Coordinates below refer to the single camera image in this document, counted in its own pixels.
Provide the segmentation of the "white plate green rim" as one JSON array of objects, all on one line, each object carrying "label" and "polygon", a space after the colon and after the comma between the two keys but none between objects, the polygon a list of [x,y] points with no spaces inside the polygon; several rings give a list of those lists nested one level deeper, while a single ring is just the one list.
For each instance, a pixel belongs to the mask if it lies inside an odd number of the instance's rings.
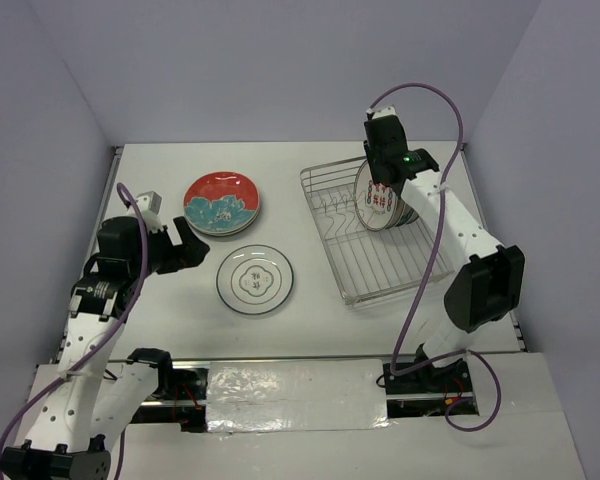
[{"label": "white plate green rim", "polygon": [[295,272],[280,250],[261,244],[243,246],[221,262],[216,291],[239,314],[268,314],[284,304],[295,285]]}]

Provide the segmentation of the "plain pale green plate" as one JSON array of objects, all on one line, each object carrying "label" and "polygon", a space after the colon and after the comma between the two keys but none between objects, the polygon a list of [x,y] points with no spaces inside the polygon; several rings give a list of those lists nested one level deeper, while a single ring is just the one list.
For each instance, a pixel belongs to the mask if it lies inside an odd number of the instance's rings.
[{"label": "plain pale green plate", "polygon": [[260,210],[250,210],[243,200],[234,195],[211,201],[200,214],[200,230],[212,236],[229,236],[249,227],[258,218]]}]

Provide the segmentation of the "white plate dark green band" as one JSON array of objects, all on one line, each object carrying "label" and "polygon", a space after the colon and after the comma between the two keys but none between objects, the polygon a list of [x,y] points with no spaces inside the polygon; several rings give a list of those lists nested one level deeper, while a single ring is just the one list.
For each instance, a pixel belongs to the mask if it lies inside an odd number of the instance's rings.
[{"label": "white plate dark green band", "polygon": [[398,222],[396,223],[396,227],[400,227],[402,225],[408,224],[411,220],[412,215],[413,215],[413,209],[409,205],[404,204],[403,212],[402,212]]}]

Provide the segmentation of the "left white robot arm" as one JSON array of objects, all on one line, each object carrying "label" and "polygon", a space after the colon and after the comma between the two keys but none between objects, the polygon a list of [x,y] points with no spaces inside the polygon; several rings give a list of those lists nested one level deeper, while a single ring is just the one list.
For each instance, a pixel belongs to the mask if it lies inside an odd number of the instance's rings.
[{"label": "left white robot arm", "polygon": [[11,432],[25,412],[42,405],[19,446],[0,440],[0,479],[105,479],[112,475],[111,448],[124,435],[140,404],[175,389],[168,352],[137,348],[128,368],[106,393],[100,391],[110,355],[151,274],[199,266],[209,246],[184,217],[173,220],[180,243],[153,214],[105,220],[98,250],[71,291],[66,342],[56,377],[16,413]]}]

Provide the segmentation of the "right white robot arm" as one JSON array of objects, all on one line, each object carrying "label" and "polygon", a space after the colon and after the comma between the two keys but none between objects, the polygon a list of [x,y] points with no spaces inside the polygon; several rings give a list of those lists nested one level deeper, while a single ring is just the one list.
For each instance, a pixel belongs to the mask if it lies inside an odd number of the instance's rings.
[{"label": "right white robot arm", "polygon": [[449,169],[425,149],[412,150],[392,107],[370,109],[364,123],[364,150],[374,182],[392,189],[434,233],[434,252],[442,251],[455,274],[443,297],[444,314],[434,333],[417,349],[417,384],[436,391],[450,377],[449,366],[473,344],[479,329],[518,307],[525,256],[491,235],[452,191]]}]

